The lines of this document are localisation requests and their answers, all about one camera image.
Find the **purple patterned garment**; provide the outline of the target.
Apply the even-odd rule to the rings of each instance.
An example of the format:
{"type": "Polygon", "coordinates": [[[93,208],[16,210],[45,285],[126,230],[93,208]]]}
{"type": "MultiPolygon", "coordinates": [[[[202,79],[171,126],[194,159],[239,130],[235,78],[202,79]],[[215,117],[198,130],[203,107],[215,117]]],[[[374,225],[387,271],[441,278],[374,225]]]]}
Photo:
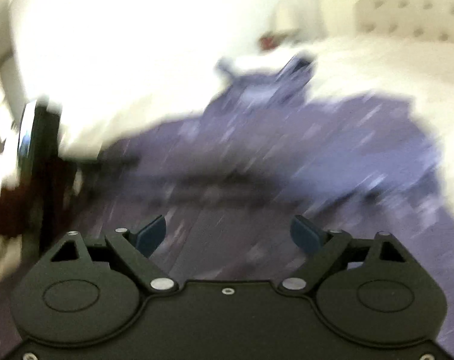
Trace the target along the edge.
{"type": "MultiPolygon", "coordinates": [[[[306,102],[313,64],[238,75],[198,116],[158,124],[76,172],[64,226],[0,283],[0,359],[454,359],[454,217],[439,153],[397,98],[306,102]],[[167,224],[144,292],[105,236],[167,224]],[[351,242],[309,292],[302,215],[351,242]]],[[[0,198],[21,229],[27,193],[0,198]]]]}

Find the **cream floral bedspread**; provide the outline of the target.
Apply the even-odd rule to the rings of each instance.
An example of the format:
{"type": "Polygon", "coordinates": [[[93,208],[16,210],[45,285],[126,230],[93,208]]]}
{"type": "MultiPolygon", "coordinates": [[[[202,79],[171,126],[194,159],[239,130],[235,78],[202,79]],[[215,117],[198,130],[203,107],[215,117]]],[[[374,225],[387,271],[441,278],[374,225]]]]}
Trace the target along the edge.
{"type": "MultiPolygon", "coordinates": [[[[454,88],[434,79],[452,43],[356,29],[359,0],[11,0],[15,57],[27,104],[61,112],[59,154],[96,158],[116,141],[199,116],[238,75],[312,62],[306,102],[364,94],[397,98],[439,153],[437,179],[454,217],[454,88]]],[[[23,197],[11,136],[0,198],[23,197]]],[[[0,227],[0,281],[22,262],[23,230],[0,227]]]]}

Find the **cream tufted headboard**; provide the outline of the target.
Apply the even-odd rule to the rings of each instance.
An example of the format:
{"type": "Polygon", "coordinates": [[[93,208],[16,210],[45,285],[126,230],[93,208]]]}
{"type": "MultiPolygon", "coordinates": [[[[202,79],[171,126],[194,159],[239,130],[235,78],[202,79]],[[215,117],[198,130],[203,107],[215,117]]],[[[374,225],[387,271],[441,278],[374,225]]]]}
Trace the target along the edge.
{"type": "Polygon", "coordinates": [[[454,43],[454,0],[359,0],[355,18],[361,33],[454,43]]]}

